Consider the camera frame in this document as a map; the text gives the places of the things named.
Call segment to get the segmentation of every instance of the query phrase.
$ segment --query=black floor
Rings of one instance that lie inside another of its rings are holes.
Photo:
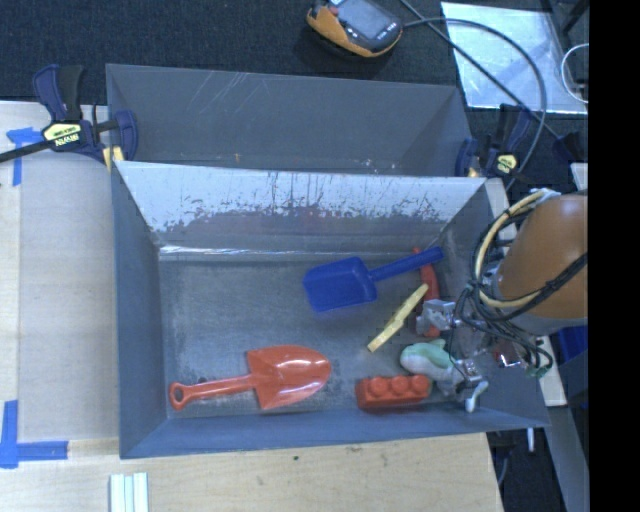
[[[467,3],[552,12],[558,26],[577,0],[484,0]],[[400,15],[413,15],[399,0],[378,3]],[[424,16],[440,17],[440,3],[413,0]],[[361,62],[327,52],[304,21],[308,0],[0,0],[0,99],[33,100],[32,76],[42,67],[80,64],[86,74],[79,92],[83,104],[106,104],[105,64],[123,63],[390,82],[460,85],[451,48],[427,27],[407,30],[387,58]],[[565,50],[588,42],[589,11],[566,34]],[[587,69],[576,70],[587,79]],[[474,137],[495,132],[494,110],[467,109]],[[568,162],[554,155],[556,136],[574,134],[582,161],[588,161],[585,116],[550,114],[526,169],[534,186],[575,190]],[[522,148],[532,143],[530,133]],[[512,201],[531,185],[515,182]],[[588,455],[588,409],[575,411]],[[525,431],[493,433],[497,474],[506,512],[564,512],[544,431],[535,431],[535,451]],[[504,462],[506,470],[502,473]]]

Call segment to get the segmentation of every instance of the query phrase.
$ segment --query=scoop handle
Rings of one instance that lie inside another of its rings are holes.
[[[210,380],[190,386],[180,382],[172,382],[169,385],[169,402],[176,411],[180,411],[192,400],[241,393],[253,388],[254,382],[251,375]]]
[[[440,247],[431,247],[418,254],[407,256],[406,258],[399,259],[387,265],[374,268],[369,271],[369,277],[373,281],[382,281],[388,277],[397,276],[398,274],[404,274],[410,270],[416,270],[429,263],[435,263],[444,258],[444,253]]]

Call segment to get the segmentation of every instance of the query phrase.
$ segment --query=red handle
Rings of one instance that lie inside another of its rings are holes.
[[[211,380],[191,386],[179,382],[172,382],[169,385],[169,402],[171,402],[171,406],[176,411],[180,411],[192,400],[241,393],[242,391],[249,391],[254,387],[251,375]]]
[[[420,249],[418,247],[414,247],[413,252],[418,253],[420,252]],[[427,290],[427,293],[424,294],[423,300],[440,298],[440,286],[438,285],[438,277],[436,276],[436,271],[431,263],[420,267],[420,280],[423,283],[429,285],[429,289]],[[427,332],[424,333],[424,336],[427,338],[437,338],[438,336],[440,336],[440,329],[438,329],[435,325],[431,325],[429,326]]]

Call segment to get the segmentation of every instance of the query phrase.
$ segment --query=orange shovel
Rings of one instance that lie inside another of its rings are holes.
[[[192,400],[255,390],[262,409],[304,400],[325,385],[331,374],[329,360],[310,348],[276,345],[247,352],[250,373],[239,377],[185,385],[172,382],[169,401],[181,410]]]

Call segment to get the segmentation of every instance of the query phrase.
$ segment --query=red lego brick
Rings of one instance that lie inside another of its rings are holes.
[[[431,381],[425,375],[396,375],[361,379],[356,384],[358,407],[415,404],[429,396]]]

